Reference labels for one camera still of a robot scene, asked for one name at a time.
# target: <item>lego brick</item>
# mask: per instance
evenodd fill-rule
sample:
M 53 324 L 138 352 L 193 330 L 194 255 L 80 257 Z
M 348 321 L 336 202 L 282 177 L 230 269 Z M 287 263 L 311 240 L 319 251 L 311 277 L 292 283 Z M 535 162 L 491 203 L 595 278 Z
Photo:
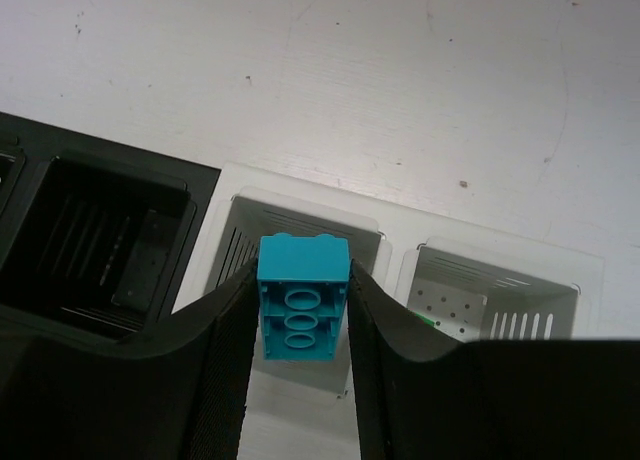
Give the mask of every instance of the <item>lego brick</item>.
M 260 322 L 268 360 L 332 360 L 350 270 L 344 238 L 262 237 Z

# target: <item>green object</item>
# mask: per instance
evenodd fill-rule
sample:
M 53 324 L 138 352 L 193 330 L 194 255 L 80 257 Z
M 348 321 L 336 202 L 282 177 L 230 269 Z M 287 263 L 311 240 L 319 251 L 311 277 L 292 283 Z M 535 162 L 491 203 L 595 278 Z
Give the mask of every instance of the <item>green object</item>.
M 429 320 L 427 317 L 424 317 L 424 316 L 420 315 L 419 313 L 416 313 L 416 312 L 413 312 L 413 313 L 414 313 L 414 315 L 415 315 L 416 317 L 420 317 L 420 319 L 421 319 L 424 323 L 426 323 L 427 325 L 430 325 L 430 326 L 432 326 L 432 327 L 435 327 L 435 326 L 436 326 L 436 322 L 434 322 L 433 320 Z

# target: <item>white table surface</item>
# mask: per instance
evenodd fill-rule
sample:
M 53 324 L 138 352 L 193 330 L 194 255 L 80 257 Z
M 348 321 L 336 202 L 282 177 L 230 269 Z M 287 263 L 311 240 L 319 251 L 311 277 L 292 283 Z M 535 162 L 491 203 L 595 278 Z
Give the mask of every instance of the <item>white table surface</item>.
M 0 0 L 0 110 L 603 256 L 640 335 L 640 0 Z

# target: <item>storage bin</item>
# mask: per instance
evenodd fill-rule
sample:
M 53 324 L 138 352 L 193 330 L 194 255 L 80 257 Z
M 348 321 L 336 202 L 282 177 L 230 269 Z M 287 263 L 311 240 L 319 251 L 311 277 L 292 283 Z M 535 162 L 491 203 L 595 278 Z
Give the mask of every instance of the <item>storage bin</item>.
M 375 220 L 255 187 L 243 188 L 230 201 L 221 203 L 210 232 L 219 240 L 215 242 L 207 292 L 255 257 L 263 236 L 277 233 L 303 237 L 329 233 L 346 238 L 352 258 L 377 279 L 384 279 L 391 255 L 391 247 Z M 346 322 L 338 336 L 335 359 L 330 362 L 264 360 L 261 331 L 257 335 L 254 368 L 279 378 L 340 394 L 350 364 Z
M 585 333 L 580 287 L 540 276 L 535 264 L 442 238 L 405 255 L 398 290 L 407 308 L 462 341 L 547 340 Z
M 113 339 L 137 332 L 155 323 L 194 213 L 178 179 L 54 159 L 0 265 L 18 285 L 0 303 Z

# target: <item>white bin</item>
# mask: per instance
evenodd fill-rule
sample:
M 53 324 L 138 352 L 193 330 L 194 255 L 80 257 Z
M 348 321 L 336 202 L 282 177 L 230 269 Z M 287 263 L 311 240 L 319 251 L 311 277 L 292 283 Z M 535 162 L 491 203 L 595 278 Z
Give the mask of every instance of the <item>white bin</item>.
M 517 257 L 432 238 L 405 255 L 397 291 L 407 308 L 462 341 L 585 335 L 589 303 L 580 286 L 544 275 Z
M 258 254 L 260 238 L 279 232 L 295 236 L 330 233 L 349 241 L 352 258 L 360 261 L 376 280 L 383 282 L 391 246 L 378 231 L 375 220 L 301 199 L 245 187 L 218 207 L 211 235 L 218 236 L 206 291 L 214 290 Z M 253 368 L 279 378 L 342 394 L 351 357 L 346 318 L 332 362 L 286 362 L 263 359 L 262 335 L 256 338 Z

